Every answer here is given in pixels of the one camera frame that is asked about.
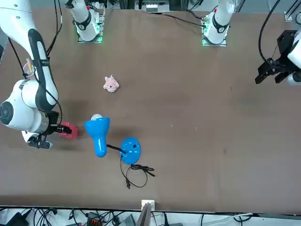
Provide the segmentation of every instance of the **stuffed animal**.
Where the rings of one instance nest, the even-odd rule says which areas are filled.
[[[105,77],[105,84],[103,86],[103,89],[106,89],[110,93],[114,93],[118,88],[119,84],[118,82],[114,79],[113,75],[111,77]]]

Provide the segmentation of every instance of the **blue desk lamp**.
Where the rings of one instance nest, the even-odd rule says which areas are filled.
[[[136,138],[126,138],[121,147],[108,145],[106,142],[106,135],[109,131],[110,119],[102,117],[100,114],[92,116],[90,121],[85,123],[85,129],[90,137],[93,139],[95,154],[97,157],[104,157],[107,154],[107,147],[120,151],[121,159],[124,163],[132,165],[135,164],[141,155],[141,146]]]

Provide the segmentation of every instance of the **black wire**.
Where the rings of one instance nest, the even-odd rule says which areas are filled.
[[[115,147],[115,146],[109,145],[109,144],[107,144],[107,147],[109,147],[109,148],[111,148],[111,149],[114,149],[114,150],[117,150],[117,151],[120,151],[120,152],[122,152],[123,154],[126,154],[126,152],[125,152],[124,150],[122,150],[121,148],[119,148],[119,147]]]
[[[15,49],[15,47],[14,47],[14,45],[13,45],[11,39],[10,39],[10,37],[8,38],[8,41],[9,41],[9,43],[10,43],[10,45],[11,45],[11,48],[13,48],[13,51],[14,51],[14,53],[15,53],[15,56],[17,57],[17,60],[18,60],[18,62],[19,62],[19,64],[20,64],[20,67],[21,67],[21,70],[22,70],[22,75],[23,75],[23,77],[26,79],[26,74],[25,74],[25,72],[24,72],[24,70],[23,70],[23,67],[22,67],[20,58],[19,58],[19,56],[18,56],[18,54],[17,54],[17,51],[16,51],[16,49]]]
[[[218,5],[217,5],[216,7],[214,7],[214,8],[211,10],[211,12],[213,12],[213,10],[215,10],[217,7],[218,7]]]
[[[122,211],[122,212],[120,212],[119,214],[117,214],[117,215],[115,215],[114,217],[116,218],[116,217],[118,217],[120,214],[122,214],[122,213],[124,213],[125,211]],[[109,220],[109,222],[108,223],[106,223],[105,225],[103,225],[103,226],[106,226],[106,225],[108,225],[113,219],[114,219],[114,217],[112,217],[112,219],[111,220]]]
[[[62,112],[62,107],[60,105],[60,103],[58,102],[57,99],[55,99],[55,97],[40,83],[39,79],[37,78],[36,73],[34,72],[34,78],[36,79],[36,81],[38,82],[39,85],[41,85],[41,87],[45,90],[45,92],[47,92],[57,103],[58,107],[60,108],[60,114],[61,114],[61,118],[60,118],[60,122],[58,123],[59,125],[62,123],[63,120],[63,112]]]
[[[240,226],[243,226],[243,220],[241,219],[241,217],[239,217],[240,219]]]
[[[47,51],[46,51],[46,52],[47,52],[47,56],[50,55],[50,52],[52,51],[52,48],[53,48],[53,46],[54,46],[54,44],[55,44],[56,38],[57,38],[57,36],[58,36],[59,32],[61,31],[62,26],[63,26],[63,23],[62,23],[62,21],[61,21],[60,28],[57,29],[57,28],[58,28],[58,19],[57,19],[57,10],[56,10],[56,2],[55,2],[55,1],[56,1],[56,0],[54,0],[54,3],[55,3],[55,17],[56,17],[56,33],[55,33],[54,38],[52,39],[52,42],[51,42],[49,48],[48,48]],[[59,0],[58,0],[58,5],[59,5],[59,8],[60,8],[60,14],[61,14],[61,18],[62,18],[61,3],[60,3]]]
[[[260,29],[260,33],[259,33],[259,38],[258,38],[258,50],[259,50],[260,56],[262,57],[262,59],[263,59],[266,63],[268,63],[271,67],[273,67],[273,68],[275,68],[275,69],[278,69],[278,70],[281,71],[281,72],[285,72],[285,71],[288,71],[285,67],[280,67],[280,66],[276,66],[276,65],[272,64],[270,61],[268,61],[268,60],[264,57],[264,55],[262,54],[262,50],[261,50],[261,37],[262,37],[263,29],[264,29],[265,25],[267,24],[267,22],[268,22],[268,20],[269,20],[269,18],[270,18],[270,16],[271,16],[271,14],[273,13],[273,11],[275,10],[276,6],[279,4],[280,1],[281,1],[281,0],[277,0],[277,1],[276,1],[275,5],[274,5],[273,8],[270,10],[270,12],[269,12],[267,18],[266,18],[265,21],[263,22],[263,25],[262,25],[262,27],[261,27],[261,29]]]
[[[184,22],[187,22],[187,23],[189,23],[189,24],[196,25],[196,26],[206,27],[205,25],[197,24],[197,23],[194,23],[194,22],[190,22],[190,21],[188,21],[188,20],[183,20],[183,19],[181,19],[181,18],[178,18],[178,17],[176,17],[176,16],[172,16],[172,15],[169,15],[169,14],[161,14],[161,15],[163,15],[163,16],[169,16],[169,17],[172,17],[172,18],[174,18],[174,19],[181,20],[181,21],[184,21]]]
[[[101,219],[103,219],[103,223],[108,223],[109,222],[109,220],[110,220],[110,217],[111,217],[111,214],[112,214],[113,212],[109,212],[109,217],[108,217],[108,220],[105,220],[105,217],[107,216],[107,214],[104,216],[104,217],[102,217]]]
[[[239,223],[242,223],[242,222],[246,222],[248,221],[249,219],[251,219],[252,216],[248,216],[246,219],[241,219],[241,217],[239,217],[239,220],[237,220],[236,218],[233,218],[236,222],[239,222]]]
[[[297,14],[296,14],[296,17],[295,17],[295,22],[296,22],[296,24],[299,24],[299,25],[301,25],[301,23],[299,23],[299,22],[297,21],[297,16],[298,16],[300,13],[301,13],[301,12],[297,13]]]
[[[120,171],[123,175],[123,177],[126,179],[126,183],[127,183],[127,187],[128,189],[130,189],[131,185],[135,186],[135,187],[144,187],[146,184],[147,184],[147,180],[148,180],[148,174],[152,177],[154,177],[155,175],[150,173],[150,171],[154,171],[154,168],[150,168],[148,166],[142,166],[142,165],[139,165],[139,164],[132,164],[128,167],[127,169],[127,172],[126,174],[124,174],[123,170],[122,170],[122,167],[121,167],[121,160],[122,160],[122,157],[120,158]],[[144,173],[145,173],[145,176],[146,176],[146,180],[145,180],[145,183],[142,185],[142,186],[138,186],[136,184],[134,184],[132,181],[130,181],[127,177],[127,174],[129,172],[129,170],[142,170]]]
[[[36,215],[37,215],[38,209],[34,212],[33,215],[33,226],[36,226]]]
[[[201,219],[201,225],[200,225],[200,226],[202,226],[202,225],[203,225],[203,219],[204,219],[204,215],[202,215],[202,219]]]
[[[275,54],[275,52],[276,52],[277,47],[278,47],[278,44],[276,45],[276,47],[275,47],[275,49],[274,49],[274,53],[273,53],[273,55],[272,55],[271,58],[273,58],[273,56],[274,56],[274,54]]]
[[[199,6],[203,3],[204,0],[198,0],[196,4],[194,4],[194,6],[190,9],[190,10],[193,10],[197,4],[199,4]]]
[[[154,212],[151,212],[151,214],[152,214],[152,216],[154,217],[154,221],[155,221],[156,226],[158,226],[158,225],[157,225],[156,218],[155,218],[155,215],[154,215]]]
[[[199,17],[199,16],[197,16],[194,12],[192,12],[190,9],[187,9],[187,10],[185,10],[186,12],[190,12],[195,18],[197,18],[197,19],[199,19],[199,20],[201,20],[201,19],[203,19],[203,17],[201,16],[201,17]]]
[[[80,212],[82,212],[82,214],[84,214],[86,217],[88,217],[88,213],[85,213],[82,209],[80,209]]]
[[[108,19],[109,15],[111,14],[111,12],[112,12],[113,10],[114,10],[114,9],[112,9],[112,10],[110,11],[110,13],[107,15],[107,17],[106,17],[104,20]]]
[[[49,210],[48,213],[45,213],[44,210],[42,210],[42,212],[44,213],[43,224],[44,224],[44,222],[45,222],[45,220],[46,220],[47,225],[48,225],[48,226],[52,226],[52,224],[51,224],[51,223],[48,221],[48,219],[47,219],[47,215],[51,212],[51,210]]]
[[[30,209],[30,208],[26,208],[26,209],[24,209],[24,210],[21,212],[21,214],[22,214],[22,213],[24,213],[24,212],[25,212],[26,210],[28,210],[28,209]]]
[[[74,222],[75,222],[75,225],[78,225],[78,223],[76,222],[76,219],[75,219],[75,216],[74,216],[74,209],[72,209],[72,217],[73,217],[73,220],[74,220]]]
[[[38,220],[38,222],[37,222],[37,225],[38,225],[39,222],[41,221],[41,222],[40,222],[40,226],[42,225],[42,221],[43,221],[45,215],[47,216],[47,214],[48,214],[49,212],[51,212],[50,209],[46,210],[45,212],[43,211],[43,213],[41,213],[40,210],[41,210],[41,209],[37,209],[36,212],[34,213],[34,216],[33,216],[33,225],[34,225],[34,226],[36,226],[36,225],[35,225],[35,215],[37,214],[37,211],[39,211],[40,214],[41,214],[41,216],[40,216],[40,218],[39,218],[39,220]]]

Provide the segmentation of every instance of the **tabletop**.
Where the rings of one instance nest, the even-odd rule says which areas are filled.
[[[301,171],[299,87],[254,82],[262,63],[258,36],[267,14],[234,14],[227,47],[203,47],[199,27],[164,15],[114,10],[101,44],[78,44],[70,12],[51,52],[63,118],[77,140],[52,135],[52,149],[34,149],[20,131],[0,125],[0,203],[106,209],[299,213]],[[188,12],[174,12],[198,22]],[[46,46],[55,34],[53,9],[33,11]],[[270,57],[289,29],[273,14],[262,50]],[[26,52],[16,50],[25,64]],[[120,84],[103,89],[104,77]],[[21,70],[10,46],[0,65],[5,100]],[[94,153],[84,123],[110,117],[107,143],[136,137],[138,161],[155,169],[144,188],[127,189],[119,153]],[[130,179],[143,184],[143,172]]]

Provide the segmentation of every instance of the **lamp shade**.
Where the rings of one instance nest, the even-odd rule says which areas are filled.
[[[95,154],[97,157],[104,157],[107,154],[106,135],[109,131],[110,119],[101,117],[92,119],[85,123],[85,129],[93,139]]]

